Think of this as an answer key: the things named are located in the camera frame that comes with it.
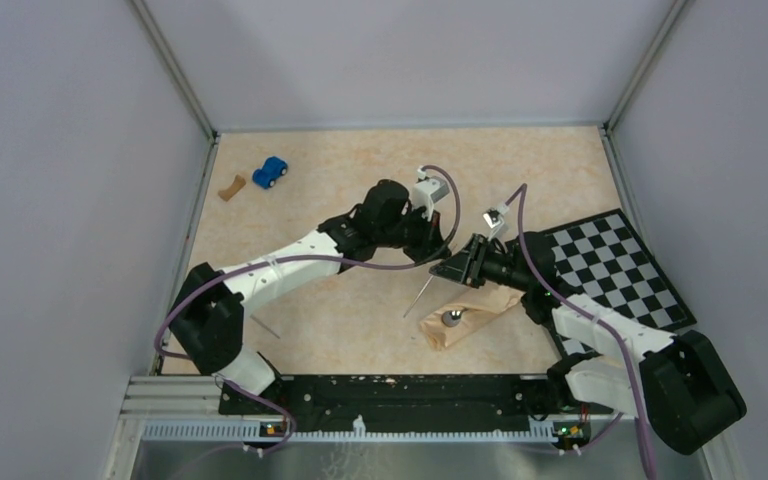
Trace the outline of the orange cloth napkin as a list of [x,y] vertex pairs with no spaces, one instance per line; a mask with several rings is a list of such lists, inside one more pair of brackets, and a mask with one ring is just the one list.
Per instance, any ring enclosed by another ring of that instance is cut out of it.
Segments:
[[[519,305],[522,295],[520,290],[499,285],[469,289],[423,318],[419,327],[433,350],[446,350]],[[444,311],[463,308],[468,312],[456,328],[446,328],[441,323]]]

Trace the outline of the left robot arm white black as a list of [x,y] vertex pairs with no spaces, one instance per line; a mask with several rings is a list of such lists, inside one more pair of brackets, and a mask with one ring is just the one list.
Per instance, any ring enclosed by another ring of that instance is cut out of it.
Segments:
[[233,267],[199,264],[187,275],[165,329],[200,374],[236,384],[252,410],[268,413],[279,404],[281,388],[270,364],[245,346],[245,320],[312,281],[369,267],[380,248],[402,251],[413,266],[448,257],[436,204],[451,190],[439,176],[422,177],[411,188],[384,179],[349,212],[281,249]]

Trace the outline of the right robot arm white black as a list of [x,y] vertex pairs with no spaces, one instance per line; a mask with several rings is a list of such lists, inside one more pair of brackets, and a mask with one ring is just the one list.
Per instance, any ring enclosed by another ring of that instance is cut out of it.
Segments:
[[605,307],[558,273],[545,237],[526,232],[500,243],[474,235],[430,273],[470,288],[486,283],[521,292],[536,324],[590,347],[557,363],[546,385],[549,404],[572,412],[597,403],[644,417],[672,450],[689,455],[748,413],[711,340],[641,324]]

